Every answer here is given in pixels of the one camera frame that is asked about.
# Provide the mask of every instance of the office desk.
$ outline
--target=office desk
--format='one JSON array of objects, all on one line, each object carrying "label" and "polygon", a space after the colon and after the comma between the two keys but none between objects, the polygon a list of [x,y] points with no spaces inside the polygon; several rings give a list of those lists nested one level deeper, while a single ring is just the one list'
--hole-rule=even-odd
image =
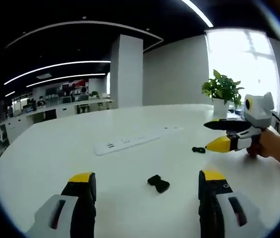
[{"label": "office desk", "polygon": [[[226,154],[192,152],[224,131],[203,127],[210,105],[166,105],[106,110],[35,124],[0,158],[0,200],[22,231],[35,212],[69,178],[94,171],[97,180],[96,238],[198,238],[198,175],[224,173],[234,191],[260,208],[267,228],[280,219],[280,164],[249,159],[246,150]],[[180,126],[170,136],[103,156],[94,144],[142,135],[155,126]],[[147,184],[159,174],[170,182],[163,194]]]},{"label": "office desk", "polygon": [[46,111],[55,110],[57,118],[64,118],[68,116],[73,116],[76,114],[76,107],[79,105],[90,105],[95,103],[110,103],[110,99],[90,99],[86,101],[79,101],[73,103],[58,104],[55,106],[45,106],[38,108],[36,111],[24,113],[17,117],[9,118],[8,120],[2,122],[5,123],[7,137],[10,144],[24,131],[26,131],[31,125],[35,123],[34,116]]}]

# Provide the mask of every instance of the person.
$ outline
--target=person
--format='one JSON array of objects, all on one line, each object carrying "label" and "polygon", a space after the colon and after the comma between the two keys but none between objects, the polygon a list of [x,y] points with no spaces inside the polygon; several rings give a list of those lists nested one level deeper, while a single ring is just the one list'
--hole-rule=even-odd
[{"label": "person", "polygon": [[37,106],[42,107],[45,105],[45,101],[43,100],[43,96],[40,96],[40,100],[37,101]]},{"label": "person", "polygon": [[257,155],[263,157],[273,157],[280,162],[280,136],[269,129],[265,129],[260,136],[259,144],[253,144],[247,148],[250,157]]}]

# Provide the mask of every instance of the black ceiling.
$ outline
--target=black ceiling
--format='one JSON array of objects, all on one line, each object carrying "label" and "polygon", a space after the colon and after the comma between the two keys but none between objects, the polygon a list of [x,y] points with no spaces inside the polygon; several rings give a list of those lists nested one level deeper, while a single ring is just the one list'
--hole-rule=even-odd
[{"label": "black ceiling", "polygon": [[[191,1],[205,13],[214,27],[261,29],[276,38],[250,0]],[[0,98],[11,91],[24,91],[26,85],[40,81],[36,76],[43,73],[50,73],[55,78],[109,72],[110,65],[107,63],[73,64],[38,71],[3,85],[16,76],[48,65],[110,60],[111,45],[120,34],[142,38],[144,48],[161,41],[143,32],[83,21],[122,24],[164,40],[148,51],[203,34],[207,29],[206,24],[181,0],[6,1],[0,3]],[[55,26],[27,35],[38,28],[64,22],[75,24]]]}]

